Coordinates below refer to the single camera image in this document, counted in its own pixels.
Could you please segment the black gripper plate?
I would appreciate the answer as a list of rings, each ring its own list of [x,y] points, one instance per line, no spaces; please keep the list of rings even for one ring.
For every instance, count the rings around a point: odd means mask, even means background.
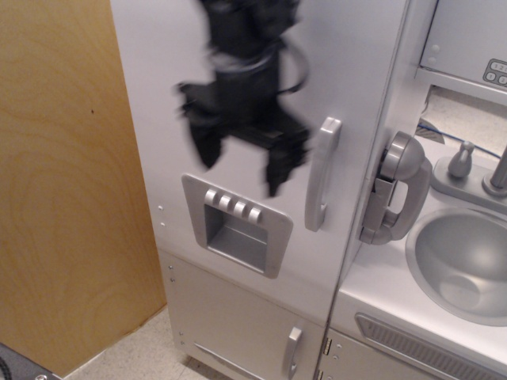
[[[181,82],[177,90],[190,135],[203,165],[210,169],[222,154],[229,136],[269,152],[266,182],[269,197],[288,180],[291,171],[306,160],[309,129],[284,110],[279,96],[293,94],[306,84],[304,75],[296,84],[279,89],[274,75],[223,75],[209,83]]]

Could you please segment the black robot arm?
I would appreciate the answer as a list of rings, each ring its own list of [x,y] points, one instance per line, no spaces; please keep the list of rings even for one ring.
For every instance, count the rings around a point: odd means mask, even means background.
[[[297,1],[202,1],[208,18],[208,59],[214,80],[182,82],[181,106],[205,167],[233,136],[268,152],[265,181],[276,196],[291,171],[305,161],[309,129],[278,98],[306,84],[307,57],[283,35],[296,23]]]

